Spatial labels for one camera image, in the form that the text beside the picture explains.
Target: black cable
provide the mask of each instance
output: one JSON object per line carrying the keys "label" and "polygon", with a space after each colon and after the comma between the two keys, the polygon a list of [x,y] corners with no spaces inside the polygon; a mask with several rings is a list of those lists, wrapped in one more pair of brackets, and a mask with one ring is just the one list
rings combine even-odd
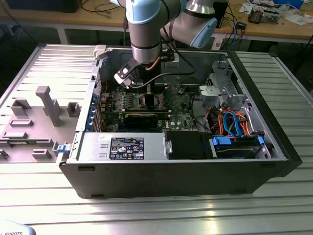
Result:
{"label": "black cable", "polygon": [[11,19],[19,26],[21,27],[24,32],[31,38],[31,40],[33,40],[33,42],[35,44],[38,44],[38,42],[26,31],[26,29],[23,28],[23,26],[21,26],[21,24],[19,22],[17,22],[17,20],[7,11],[7,9],[4,7],[3,2],[0,0],[1,6],[3,7],[4,11],[9,15],[9,17],[11,17]]}
{"label": "black cable", "polygon": [[[232,12],[230,6],[228,5],[227,7],[230,9],[230,12],[231,12],[231,13],[228,13],[228,12],[225,12],[225,13],[228,14],[228,15],[230,15],[230,16],[232,16],[233,19],[231,19],[231,18],[228,17],[228,16],[224,16],[224,18],[227,19],[227,20],[228,20],[228,19],[229,19],[229,20],[232,20],[232,21],[234,22],[234,25],[237,25],[237,23],[238,23],[237,18],[234,16],[234,14],[233,14],[233,12]],[[229,40],[230,40],[230,38],[231,38],[231,35],[233,35],[233,33],[234,33],[235,28],[232,27],[232,26],[230,26],[230,27],[232,28],[231,34],[229,35],[227,41],[226,41],[226,42],[223,42],[224,45],[221,47],[221,49],[223,49],[226,45],[228,45],[228,42],[229,42]]]}
{"label": "black cable", "polygon": [[128,20],[126,17],[126,12],[123,20],[123,30],[124,30],[124,35],[123,35],[123,44],[126,46],[125,38],[126,38],[126,30],[128,29]]}
{"label": "black cable", "polygon": [[308,46],[309,46],[310,42],[312,41],[312,39],[313,39],[313,34],[312,34],[309,42],[306,44],[305,48],[303,49],[303,51],[306,51],[306,49],[308,48]]}
{"label": "black cable", "polygon": [[195,77],[184,77],[184,78],[182,79],[182,81],[180,82],[180,85],[182,85],[182,83],[184,82],[184,80],[186,80],[187,78],[193,79],[194,81],[196,81],[196,82],[201,86],[201,83],[200,83]]}
{"label": "black cable", "polygon": [[194,95],[194,97],[192,97],[192,100],[191,100],[191,104],[190,104],[190,107],[191,107],[191,109],[190,109],[190,110],[191,110],[191,117],[196,121],[197,124],[199,124],[200,126],[202,126],[202,127],[204,128],[204,130],[206,130],[206,131],[212,133],[212,132],[209,130],[209,128],[207,128],[205,125],[203,125],[201,122],[199,122],[199,121],[197,120],[197,118],[200,118],[201,116],[195,117],[193,108],[194,108],[194,101],[195,101],[195,98],[196,98],[196,95],[197,95],[198,92],[199,92],[199,90],[197,90],[197,91],[195,92],[195,95]]}
{"label": "black cable", "polygon": [[111,8],[111,9],[106,9],[106,10],[102,10],[102,11],[88,10],[88,9],[86,9],[86,8],[84,7],[84,4],[85,4],[86,2],[88,2],[88,1],[89,1],[89,0],[83,1],[82,4],[81,4],[81,7],[82,7],[82,9],[84,9],[85,11],[89,11],[89,12],[106,12],[106,11],[111,11],[111,10],[114,10],[114,9],[116,9],[116,8],[119,8],[119,6],[116,6],[116,7],[113,7],[113,8]]}
{"label": "black cable", "polygon": [[[170,40],[170,37],[168,36],[168,33],[166,32],[166,29],[164,27],[163,27],[163,30],[164,30],[166,37]],[[140,86],[136,86],[136,87],[132,87],[132,88],[139,89],[139,88],[145,87],[148,84],[150,84],[151,82],[153,82],[154,80],[156,80],[160,77],[163,77],[163,76],[167,76],[167,75],[192,75],[196,72],[195,67],[177,50],[177,48],[174,46],[174,44],[171,41],[170,41],[170,44],[171,44],[173,50],[192,68],[192,71],[191,72],[180,72],[180,73],[179,72],[162,73],[162,74],[159,74],[158,76],[155,76],[154,78],[150,79],[148,82],[146,82]]]}

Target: white paper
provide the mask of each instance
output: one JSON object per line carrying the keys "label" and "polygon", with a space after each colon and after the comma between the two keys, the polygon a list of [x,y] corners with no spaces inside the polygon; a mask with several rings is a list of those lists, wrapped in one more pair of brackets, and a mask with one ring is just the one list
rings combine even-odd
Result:
{"label": "white paper", "polygon": [[298,25],[304,25],[308,22],[303,16],[299,15],[287,16],[285,19]]}
{"label": "white paper", "polygon": [[243,6],[240,8],[239,12],[250,14],[252,11],[253,4],[250,3],[244,3]]}

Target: gray plastic block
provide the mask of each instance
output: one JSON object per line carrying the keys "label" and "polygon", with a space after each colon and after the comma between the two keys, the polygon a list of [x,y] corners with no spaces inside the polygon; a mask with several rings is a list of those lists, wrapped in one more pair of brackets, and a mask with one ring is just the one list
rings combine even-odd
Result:
{"label": "gray plastic block", "polygon": [[53,147],[52,147],[52,152],[54,153],[55,156],[58,156],[58,146],[59,146],[59,143],[55,141]]}
{"label": "gray plastic block", "polygon": [[51,158],[51,155],[47,149],[33,149],[32,154],[35,159]]}
{"label": "gray plastic block", "polygon": [[11,110],[17,118],[27,118],[25,109],[31,109],[26,99],[16,99],[11,106]]}
{"label": "gray plastic block", "polygon": [[19,102],[24,109],[31,109],[26,99],[16,99],[15,101]]}
{"label": "gray plastic block", "polygon": [[0,158],[6,160],[8,156],[9,155],[3,149],[0,149]]}
{"label": "gray plastic block", "polygon": [[38,96],[44,103],[45,111],[48,113],[54,126],[60,126],[61,120],[59,118],[60,106],[54,106],[50,95],[50,87],[48,86],[38,86],[36,90],[36,96]]}
{"label": "gray plastic block", "polygon": [[[56,112],[58,113],[58,115],[60,115],[62,109],[60,108],[58,101],[56,99],[53,99],[52,101],[53,101],[53,105],[54,105],[54,108],[55,108]],[[47,113],[45,107],[43,107],[43,110],[44,110],[45,115],[49,116],[49,114]]]}
{"label": "gray plastic block", "polygon": [[52,147],[54,142],[52,139],[49,139],[49,140],[44,140],[44,141],[37,141],[36,144],[39,147]]}
{"label": "gray plastic block", "polygon": [[26,139],[27,133],[26,132],[5,132],[2,135],[2,138],[8,139]]}
{"label": "gray plastic block", "polygon": [[11,145],[8,141],[0,141],[0,147],[1,148],[11,148]]}
{"label": "gray plastic block", "polygon": [[32,126],[34,125],[33,121],[30,119],[18,119],[11,120],[9,123],[12,127],[21,127],[21,126]]}
{"label": "gray plastic block", "polygon": [[67,105],[67,112],[70,117],[79,117],[80,107],[78,102],[69,102]]}

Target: desk leg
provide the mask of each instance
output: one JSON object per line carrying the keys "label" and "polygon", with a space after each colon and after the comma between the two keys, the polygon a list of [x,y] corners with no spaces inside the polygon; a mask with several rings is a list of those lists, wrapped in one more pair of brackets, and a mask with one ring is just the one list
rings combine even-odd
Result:
{"label": "desk leg", "polygon": [[214,33],[212,35],[214,39],[213,45],[212,45],[212,50],[220,50],[222,46],[223,39],[225,38],[226,34],[224,33]]}
{"label": "desk leg", "polygon": [[67,35],[65,33],[64,27],[57,27],[56,29],[58,31],[61,44],[68,44]]}

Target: blue latch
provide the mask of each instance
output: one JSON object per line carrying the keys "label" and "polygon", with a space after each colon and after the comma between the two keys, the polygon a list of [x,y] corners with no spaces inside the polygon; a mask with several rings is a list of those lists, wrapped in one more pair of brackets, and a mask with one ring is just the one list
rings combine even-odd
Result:
{"label": "blue latch", "polygon": [[258,141],[259,141],[259,143],[260,143],[261,146],[264,145],[264,139],[263,139],[262,136],[259,136],[259,137],[258,137]]}
{"label": "blue latch", "polygon": [[60,144],[57,148],[58,153],[68,153],[70,151],[71,144]]}
{"label": "blue latch", "polygon": [[223,144],[223,145],[231,145],[230,137],[227,136],[216,136],[213,138],[213,144]]}

